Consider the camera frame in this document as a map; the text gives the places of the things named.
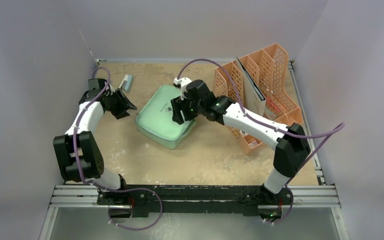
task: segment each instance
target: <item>small blue object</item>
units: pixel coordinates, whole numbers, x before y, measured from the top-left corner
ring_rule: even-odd
[[[125,81],[125,85],[124,85],[124,91],[126,93],[130,92],[130,88],[132,87],[132,83],[133,83],[132,75],[127,75],[127,80]]]

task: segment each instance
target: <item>gray wall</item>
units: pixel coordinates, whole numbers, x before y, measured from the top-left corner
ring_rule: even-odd
[[[0,0],[0,239],[38,239],[94,61],[63,0]]]
[[[295,73],[351,239],[384,239],[384,1],[329,0]]]
[[[188,61],[279,42],[295,59],[328,0],[68,0],[96,58]]]

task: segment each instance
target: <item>purple cable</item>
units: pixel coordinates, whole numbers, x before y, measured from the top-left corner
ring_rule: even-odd
[[[293,138],[298,138],[298,139],[318,139],[318,138],[324,138],[321,143],[314,149],[314,151],[312,151],[312,153],[310,153],[310,155],[308,155],[308,157],[304,160],[303,164],[299,167],[298,171],[304,167],[304,165],[306,163],[308,163],[308,161],[310,161],[310,159],[317,153],[317,151],[326,143],[326,141],[335,133],[339,132],[341,129],[343,129],[345,127],[345,123],[341,122],[337,127],[335,127],[333,130],[331,131],[328,131],[328,132],[325,132],[325,133],[321,133],[321,134],[314,134],[314,135],[298,135],[298,134],[294,134],[294,133],[291,133],[291,132],[288,132],[288,131],[285,131],[285,130],[282,130],[282,129],[278,129],[277,127],[275,126],[272,126],[270,124],[267,124],[265,122],[261,122],[255,118],[253,118],[252,116],[250,116],[248,113],[245,112],[245,107],[244,107],[244,104],[242,103],[242,100],[241,100],[241,97],[239,95],[239,91],[238,91],[238,88],[236,87],[236,84],[235,82],[233,81],[232,77],[230,76],[230,74],[228,73],[228,71],[226,71],[226,69],[224,67],[222,67],[220,64],[218,64],[217,62],[213,61],[213,60],[210,60],[210,59],[207,59],[207,58],[197,58],[197,59],[194,59],[188,63],[186,63],[185,66],[182,67],[182,69],[180,70],[179,74],[177,75],[177,79],[180,79],[180,76],[182,75],[183,71],[192,63],[194,62],[198,62],[198,61],[204,61],[204,62],[209,62],[209,63],[212,63],[214,65],[216,65],[217,67],[219,67],[223,72],[224,74],[226,74],[226,76],[229,78],[229,81],[230,81],[230,84],[232,85],[233,87],[233,90],[234,90],[234,93],[236,95],[236,99],[237,99],[237,102],[239,103],[239,106],[240,106],[240,109],[242,110],[243,114],[249,118],[251,121],[257,123],[257,124],[260,124],[264,127],[267,127],[267,128],[270,128],[270,129],[273,129],[275,131],[278,131],[278,132],[281,132],[285,135],[289,135]],[[289,182],[291,182],[292,178],[290,178],[287,183],[285,184],[285,187],[290,191],[290,195],[291,195],[291,204],[289,206],[289,209],[287,210],[287,212],[285,213],[285,215],[279,220],[279,221],[276,221],[274,222],[274,224],[278,224],[280,223],[281,221],[283,221],[288,215],[289,213],[291,212],[292,210],[292,206],[294,205],[294,195],[292,194],[292,191],[291,189],[288,187],[288,184]]]
[[[107,80],[106,80],[106,83],[105,83],[105,86],[103,87],[103,89],[98,93],[98,95],[96,95],[80,112],[80,114],[78,115],[78,118],[76,119],[75,123],[74,123],[74,130],[73,130],[73,148],[74,148],[74,156],[75,156],[75,161],[77,163],[77,169],[78,169],[78,174],[80,175],[80,180],[82,183],[84,184],[90,184],[92,182],[87,182],[85,180],[85,175],[83,174],[83,170],[82,170],[82,166],[81,166],[81,163],[80,163],[80,157],[79,157],[79,151],[78,151],[78,148],[77,148],[77,129],[79,127],[79,124],[80,124],[80,121],[82,120],[82,117],[83,115],[85,114],[85,112],[88,110],[88,108],[94,103],[96,102],[101,96],[102,94],[104,94],[104,92],[107,90],[107,88],[110,86],[110,70],[108,70],[108,68],[106,67],[103,67],[103,66],[100,66],[98,67],[97,69],[95,69],[92,73],[92,78],[95,77],[97,71],[99,69],[103,69],[106,71],[107,73]],[[155,197],[158,199],[159,201],[159,206],[160,206],[160,209],[159,209],[159,215],[158,217],[156,218],[156,220],[151,223],[150,225],[148,226],[145,226],[145,227],[140,227],[140,228],[134,228],[134,227],[128,227],[128,226],[123,226],[123,225],[120,225],[118,223],[115,223],[111,218],[110,218],[110,222],[112,222],[115,226],[117,227],[120,227],[120,228],[123,228],[123,229],[127,229],[127,230],[132,230],[132,231],[141,231],[141,230],[145,230],[145,229],[149,229],[151,228],[152,226],[154,226],[155,224],[158,223],[158,221],[160,220],[160,218],[162,217],[163,215],[163,201],[161,201],[161,198],[160,196],[157,195],[157,193],[155,193],[154,191],[150,190],[150,189],[147,189],[147,188],[142,188],[142,187],[138,187],[138,188],[132,188],[132,189],[127,189],[127,190],[117,190],[117,189],[111,189],[111,188],[106,188],[104,186],[101,186],[95,182],[93,182],[93,185],[97,188],[100,188],[100,189],[103,189],[103,190],[107,190],[107,191],[110,191],[110,192],[114,192],[114,193],[129,193],[129,192],[133,192],[133,191],[148,191],[150,193],[152,193],[152,195],[155,195]]]

